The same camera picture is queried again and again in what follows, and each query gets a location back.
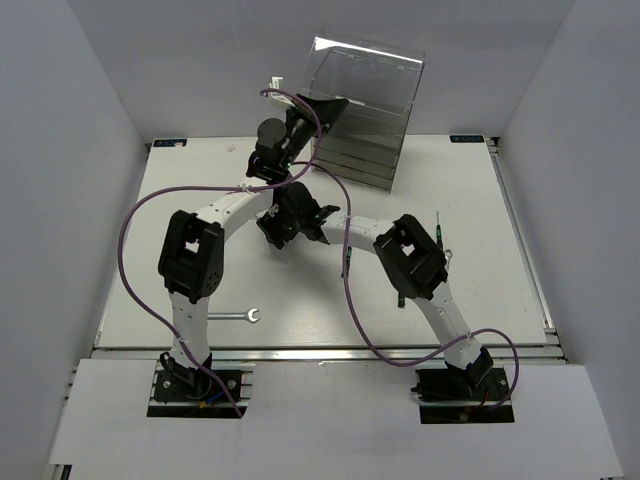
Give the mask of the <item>clear acrylic drawer cabinet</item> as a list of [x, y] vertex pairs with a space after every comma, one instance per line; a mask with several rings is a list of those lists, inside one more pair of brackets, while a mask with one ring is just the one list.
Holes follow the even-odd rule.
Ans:
[[391, 191], [417, 90], [423, 52], [319, 31], [301, 80], [314, 100], [349, 105], [321, 141], [316, 162], [331, 173]]

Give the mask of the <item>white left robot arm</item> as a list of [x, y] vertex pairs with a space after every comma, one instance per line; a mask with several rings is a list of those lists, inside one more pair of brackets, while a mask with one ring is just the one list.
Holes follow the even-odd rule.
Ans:
[[177, 387], [188, 398], [202, 398], [211, 387], [211, 374], [199, 365], [211, 364], [208, 301], [222, 280], [226, 240], [255, 219], [267, 242], [278, 249], [299, 233], [325, 242], [321, 226], [338, 210], [320, 206], [289, 168], [311, 138], [321, 137], [337, 123], [348, 102], [303, 95], [295, 100], [284, 119], [269, 118], [259, 125], [239, 192], [198, 212], [178, 210], [170, 218], [158, 270], [180, 336], [160, 362], [177, 377]]

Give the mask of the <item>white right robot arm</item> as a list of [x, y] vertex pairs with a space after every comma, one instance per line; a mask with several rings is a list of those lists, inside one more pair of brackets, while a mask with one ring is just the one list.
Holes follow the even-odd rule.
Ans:
[[420, 222], [405, 214], [376, 220], [321, 207], [300, 182], [276, 190], [273, 205], [258, 221], [268, 243], [278, 249], [302, 234], [327, 245], [347, 243], [377, 256], [391, 285], [413, 301], [444, 348], [453, 390], [472, 399], [488, 385], [493, 360], [472, 336], [448, 284], [448, 259]]

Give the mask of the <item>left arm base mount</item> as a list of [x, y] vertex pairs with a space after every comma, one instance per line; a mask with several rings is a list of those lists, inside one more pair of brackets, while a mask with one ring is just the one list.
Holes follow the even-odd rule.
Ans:
[[152, 380], [146, 415], [149, 418], [239, 420], [251, 396], [247, 369], [214, 370], [216, 380], [200, 369], [184, 367], [168, 352], [160, 355]]

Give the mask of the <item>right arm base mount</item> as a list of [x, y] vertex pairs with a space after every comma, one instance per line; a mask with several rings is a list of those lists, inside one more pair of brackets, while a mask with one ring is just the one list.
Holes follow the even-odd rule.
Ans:
[[465, 370], [447, 364], [441, 369], [420, 369], [416, 374], [411, 393], [418, 401], [423, 425], [515, 422], [506, 372], [494, 366], [485, 347]]

